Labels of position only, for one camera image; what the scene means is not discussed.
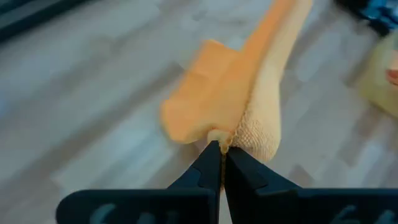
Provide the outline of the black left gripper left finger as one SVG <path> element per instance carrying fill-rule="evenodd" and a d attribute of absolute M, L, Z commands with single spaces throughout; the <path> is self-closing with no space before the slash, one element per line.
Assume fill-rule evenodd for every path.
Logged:
<path fill-rule="evenodd" d="M 210 142 L 166 189 L 79 190 L 58 204 L 57 224 L 218 224 L 221 152 Z"/>

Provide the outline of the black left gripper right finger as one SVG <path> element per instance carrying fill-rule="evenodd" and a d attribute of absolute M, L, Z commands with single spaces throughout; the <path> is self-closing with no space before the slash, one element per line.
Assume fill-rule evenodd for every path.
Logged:
<path fill-rule="evenodd" d="M 398 224 L 398 189 L 302 188 L 238 147 L 224 187 L 234 224 Z"/>

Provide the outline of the orange microfiber towel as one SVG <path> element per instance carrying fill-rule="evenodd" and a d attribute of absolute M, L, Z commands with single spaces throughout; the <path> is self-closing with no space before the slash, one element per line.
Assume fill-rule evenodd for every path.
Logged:
<path fill-rule="evenodd" d="M 217 141 L 259 162 L 281 141 L 280 82 L 313 0 L 274 0 L 240 50 L 206 40 L 160 107 L 169 138 L 180 144 Z"/>
<path fill-rule="evenodd" d="M 392 85 L 398 86 L 398 70 L 387 69 L 386 70 L 386 79 Z"/>

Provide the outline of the yellow translucent plastic bin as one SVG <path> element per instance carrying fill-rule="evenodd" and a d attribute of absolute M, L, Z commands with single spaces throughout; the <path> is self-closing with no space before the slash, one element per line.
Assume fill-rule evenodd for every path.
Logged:
<path fill-rule="evenodd" d="M 398 70 L 398 30 L 375 46 L 358 83 L 363 97 L 398 118 L 398 86 L 387 81 L 387 69 Z"/>

